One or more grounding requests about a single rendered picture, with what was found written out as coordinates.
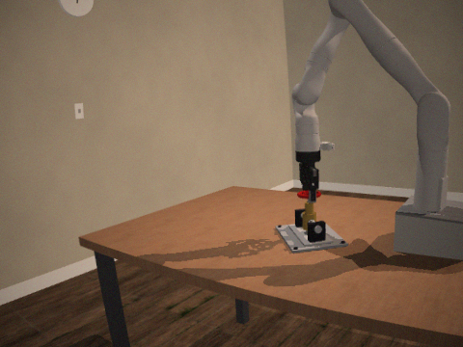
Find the wooden tabletop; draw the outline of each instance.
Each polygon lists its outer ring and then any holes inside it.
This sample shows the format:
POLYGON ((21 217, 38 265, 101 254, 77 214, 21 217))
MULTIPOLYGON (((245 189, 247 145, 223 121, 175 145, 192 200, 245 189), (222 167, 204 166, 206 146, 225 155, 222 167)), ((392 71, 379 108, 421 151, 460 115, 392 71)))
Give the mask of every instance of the wooden tabletop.
POLYGON ((304 201, 231 187, 79 238, 80 245, 257 305, 377 334, 463 346, 463 262, 393 251, 402 202, 323 195, 349 246, 293 254, 275 230, 304 201))

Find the dark wooden floor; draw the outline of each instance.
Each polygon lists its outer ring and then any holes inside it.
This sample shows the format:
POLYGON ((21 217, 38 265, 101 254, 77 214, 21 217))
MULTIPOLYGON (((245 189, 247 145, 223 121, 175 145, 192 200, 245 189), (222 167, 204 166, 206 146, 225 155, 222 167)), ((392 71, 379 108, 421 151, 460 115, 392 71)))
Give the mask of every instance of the dark wooden floor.
MULTIPOLYGON (((234 298, 119 261, 116 267, 134 347, 424 346, 252 304, 241 325, 234 298)), ((1 306, 0 327, 1 347, 112 346, 96 270, 1 306)))

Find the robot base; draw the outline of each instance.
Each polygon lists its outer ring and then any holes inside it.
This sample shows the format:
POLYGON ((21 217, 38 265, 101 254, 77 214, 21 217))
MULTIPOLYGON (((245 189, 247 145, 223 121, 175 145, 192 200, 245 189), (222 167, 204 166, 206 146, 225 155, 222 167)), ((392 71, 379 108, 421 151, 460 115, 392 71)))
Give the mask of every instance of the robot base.
POLYGON ((337 247, 346 247, 348 243, 326 225, 325 241, 309 242, 306 231, 296 225, 277 226, 275 229, 285 240, 289 250, 293 253, 327 250, 337 247))
POLYGON ((463 202, 424 215, 405 212, 410 204, 413 197, 395 213, 394 251, 463 260, 463 202))

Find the baseboard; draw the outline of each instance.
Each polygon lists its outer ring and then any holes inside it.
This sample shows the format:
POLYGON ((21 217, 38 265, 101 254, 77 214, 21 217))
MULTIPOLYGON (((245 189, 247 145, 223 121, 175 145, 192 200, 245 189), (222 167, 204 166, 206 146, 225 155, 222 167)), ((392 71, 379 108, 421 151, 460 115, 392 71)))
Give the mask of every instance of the baseboard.
MULTIPOLYGON (((277 191, 287 191, 291 188, 302 188, 301 182, 297 179, 293 179, 271 189, 277 191)), ((320 190, 404 198, 410 198, 414 193, 413 189, 376 187, 358 184, 328 182, 320 182, 320 190)), ((448 199, 455 201, 463 201, 463 193, 448 193, 448 199)), ((12 285, 8 288, 1 289, 0 306, 9 303, 13 300, 25 297, 29 294, 38 292, 52 285, 58 284, 62 281, 69 280, 82 274, 88 273, 89 271, 92 271, 94 269, 96 269, 96 263, 95 258, 92 256, 90 258, 65 266, 61 269, 54 270, 47 274, 12 285)))

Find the table leg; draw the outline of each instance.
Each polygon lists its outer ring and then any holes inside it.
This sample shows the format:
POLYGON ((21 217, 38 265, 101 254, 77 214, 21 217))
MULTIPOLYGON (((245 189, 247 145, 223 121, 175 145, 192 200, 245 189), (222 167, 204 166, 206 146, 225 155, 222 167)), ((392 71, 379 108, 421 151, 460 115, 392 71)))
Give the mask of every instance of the table leg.
POLYGON ((113 346, 130 347, 114 258, 95 252, 95 259, 113 346))
POLYGON ((249 321, 249 303, 236 299, 236 322, 245 324, 249 321))

